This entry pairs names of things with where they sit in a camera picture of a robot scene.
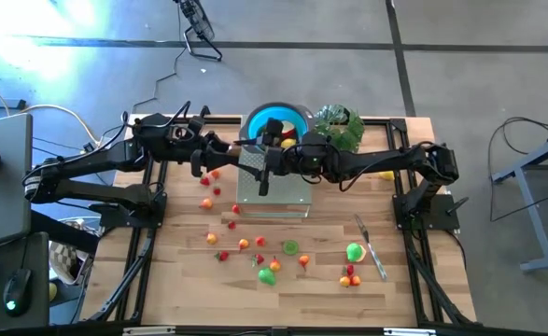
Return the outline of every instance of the knife blade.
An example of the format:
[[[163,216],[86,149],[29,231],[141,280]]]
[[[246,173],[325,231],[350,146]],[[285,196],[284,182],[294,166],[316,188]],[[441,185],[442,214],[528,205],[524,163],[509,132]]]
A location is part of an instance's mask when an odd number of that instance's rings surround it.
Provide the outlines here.
[[[369,247],[369,251],[371,252],[371,255],[373,257],[373,261],[375,261],[375,265],[377,265],[377,270],[379,271],[379,274],[382,276],[382,280],[387,281],[386,270],[384,270],[382,261],[377,257],[377,253],[375,253],[375,251],[373,250],[373,246],[371,245],[371,242],[369,241],[369,232],[367,231],[365,224],[363,224],[363,221],[360,220],[360,217],[358,215],[355,215],[355,219],[357,220],[357,225],[358,225],[358,229],[360,230],[360,234],[362,234],[363,238],[365,239],[365,243],[367,243],[367,247]]]

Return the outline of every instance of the concrete floor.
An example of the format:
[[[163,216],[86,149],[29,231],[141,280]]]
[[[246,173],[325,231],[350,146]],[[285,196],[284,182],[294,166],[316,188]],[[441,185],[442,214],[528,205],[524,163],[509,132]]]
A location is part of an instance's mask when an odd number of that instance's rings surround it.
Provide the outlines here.
[[[9,38],[22,34],[178,40],[176,7],[170,0],[21,3],[11,2],[9,9],[0,6],[0,92],[30,104],[76,110],[98,135],[119,124],[123,110],[131,111],[134,103],[151,96],[154,81],[171,72],[179,52],[35,47]],[[395,0],[395,5],[404,43],[548,45],[548,2]],[[204,0],[204,7],[218,41],[392,42],[383,1]],[[184,19],[182,26],[188,26]],[[393,51],[222,52],[222,63],[182,56],[179,76],[163,81],[159,101],[140,106],[138,112],[173,112],[191,100],[194,112],[209,105],[214,113],[239,114],[261,103],[286,101],[312,109],[344,104],[367,116],[404,116]],[[437,139],[457,152],[461,178],[450,189],[457,198],[471,197],[459,217],[479,321],[548,332],[548,271],[522,274],[518,268],[520,262],[541,255],[530,220],[521,212],[489,222],[486,172],[489,136],[506,118],[548,122],[548,53],[406,52],[405,59],[417,116],[431,117]],[[526,150],[548,136],[533,125],[514,125],[509,135]],[[35,112],[35,136],[76,147],[88,141],[71,117],[50,110]],[[35,145],[72,154],[60,147]],[[34,160],[46,156],[36,151]],[[497,137],[494,170],[518,157]],[[545,186],[542,179],[545,176],[533,182],[538,189]],[[522,204],[513,182],[498,187],[496,193],[497,214]],[[81,214],[57,205],[39,209],[53,217]],[[548,204],[542,212],[548,213]],[[63,312],[52,313],[52,322],[70,319],[72,304],[60,309]]]

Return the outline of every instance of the knife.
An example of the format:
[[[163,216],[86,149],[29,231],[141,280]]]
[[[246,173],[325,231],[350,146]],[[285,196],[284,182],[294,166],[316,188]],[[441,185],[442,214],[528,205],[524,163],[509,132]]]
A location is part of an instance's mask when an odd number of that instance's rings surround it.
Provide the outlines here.
[[[375,265],[377,265],[377,270],[379,270],[379,274],[382,276],[382,279],[384,281],[387,281],[387,274],[386,270],[384,270],[384,266],[382,265],[382,262],[377,257],[377,254],[373,250],[373,247],[371,246],[371,243],[369,242],[369,232],[367,231],[367,228],[365,228],[365,224],[363,224],[363,221],[360,220],[360,217],[358,215],[355,215],[355,219],[357,220],[358,228],[360,229],[360,234],[363,235],[363,238],[365,238],[365,243],[367,243],[367,246],[369,247],[369,251],[371,252],[371,255],[373,257],[373,261],[375,261]]]

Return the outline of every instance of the green fruit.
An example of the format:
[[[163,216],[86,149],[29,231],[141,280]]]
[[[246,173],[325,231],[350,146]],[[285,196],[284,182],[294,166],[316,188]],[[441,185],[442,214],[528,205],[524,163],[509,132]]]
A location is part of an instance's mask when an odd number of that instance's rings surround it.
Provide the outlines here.
[[[259,271],[259,280],[263,284],[273,286],[275,285],[275,274],[269,268],[261,269],[261,271]]]
[[[360,248],[360,245],[357,243],[351,243],[346,248],[346,257],[348,258],[348,261],[350,262],[356,262],[360,259],[360,257],[363,254],[362,248]]]
[[[299,243],[293,240],[287,240],[282,245],[282,251],[284,251],[284,254],[289,256],[294,256],[299,252]]]

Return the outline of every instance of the wooden tabletop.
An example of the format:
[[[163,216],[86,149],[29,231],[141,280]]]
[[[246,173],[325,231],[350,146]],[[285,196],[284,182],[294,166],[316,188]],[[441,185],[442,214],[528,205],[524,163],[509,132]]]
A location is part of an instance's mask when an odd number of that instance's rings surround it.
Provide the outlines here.
[[[428,118],[407,118],[412,144],[434,140]],[[237,125],[207,125],[220,138],[238,138]],[[367,126],[360,151],[387,149],[385,130]],[[152,181],[157,180],[159,164]],[[415,326],[415,309],[406,266],[401,233],[391,210],[393,182],[377,174],[364,175],[351,190],[341,193],[337,185],[325,181],[313,188],[313,205],[308,218],[242,218],[232,212],[236,197],[235,167],[220,169],[221,195],[211,210],[198,207],[209,190],[190,174],[190,165],[168,165],[165,190],[168,206],[158,236],[148,280],[143,324],[223,325],[223,326],[309,326],[309,327],[390,327]],[[142,173],[118,173],[117,186],[141,183]],[[388,281],[367,256],[355,264],[362,279],[358,287],[341,287],[339,279],[349,243],[363,243],[354,214],[359,214],[369,230],[374,249],[384,264]],[[237,227],[227,224],[235,220]],[[208,245],[205,236],[218,236]],[[116,229],[99,244],[81,317],[96,312],[122,277],[130,241],[130,229]],[[254,243],[266,238],[265,247]],[[251,246],[238,253],[237,244],[246,238]],[[286,256],[281,244],[296,240],[300,253]],[[475,320],[471,294],[460,250],[443,231],[429,231],[429,243],[436,277],[460,311]],[[214,255],[230,251],[225,262]],[[282,269],[273,287],[257,279],[259,267],[251,267],[251,256],[262,254],[269,264],[276,256]],[[298,257],[306,254],[306,271]],[[429,294],[424,293],[426,312],[431,316]],[[136,283],[132,285],[132,311]]]

